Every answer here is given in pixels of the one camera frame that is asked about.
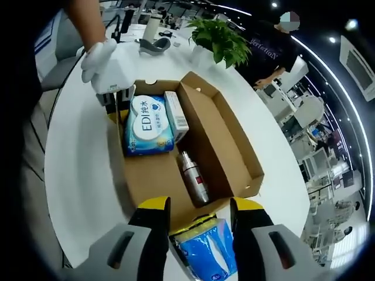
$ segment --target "blue plastic bag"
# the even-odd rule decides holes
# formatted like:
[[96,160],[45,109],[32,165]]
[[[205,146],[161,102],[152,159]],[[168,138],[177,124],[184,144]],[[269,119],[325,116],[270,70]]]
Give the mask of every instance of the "blue plastic bag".
[[[233,237],[226,220],[213,218],[175,237],[190,265],[190,270],[203,281],[225,280],[237,272]],[[213,251],[219,250],[227,271],[216,261]]]

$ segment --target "white product box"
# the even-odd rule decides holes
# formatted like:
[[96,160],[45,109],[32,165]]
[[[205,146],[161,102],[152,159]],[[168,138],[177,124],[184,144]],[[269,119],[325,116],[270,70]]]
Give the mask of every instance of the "white product box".
[[164,99],[166,114],[171,125],[175,143],[178,143],[189,130],[189,125],[183,114],[177,94],[173,91],[165,91]]

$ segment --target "hand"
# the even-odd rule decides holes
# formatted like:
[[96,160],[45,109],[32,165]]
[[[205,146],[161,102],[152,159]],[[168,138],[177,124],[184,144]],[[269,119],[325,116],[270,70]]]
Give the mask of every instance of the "hand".
[[260,90],[264,86],[271,84],[271,82],[272,82],[272,79],[269,79],[269,78],[259,79],[257,82],[255,82],[256,86],[254,88]]
[[84,83],[90,82],[96,74],[100,74],[116,47],[117,43],[114,39],[98,42],[91,47],[81,65]]

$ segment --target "white pot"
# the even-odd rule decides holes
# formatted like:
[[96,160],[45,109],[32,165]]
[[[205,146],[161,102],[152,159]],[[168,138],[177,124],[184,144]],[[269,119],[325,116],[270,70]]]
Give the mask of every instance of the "white pot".
[[193,49],[192,55],[190,57],[190,62],[195,67],[200,69],[209,69],[210,67],[215,65],[213,52],[198,45],[196,45]]

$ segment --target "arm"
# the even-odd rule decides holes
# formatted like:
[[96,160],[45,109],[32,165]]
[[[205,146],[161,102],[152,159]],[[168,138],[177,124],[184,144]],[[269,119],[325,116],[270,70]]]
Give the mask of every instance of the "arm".
[[71,0],[65,11],[77,28],[86,51],[95,43],[106,40],[98,0]]
[[255,89],[262,89],[264,86],[271,84],[272,80],[280,76],[282,73],[284,73],[284,71],[285,71],[285,67],[279,67],[269,77],[265,79],[259,79],[257,82],[255,82],[256,84]]

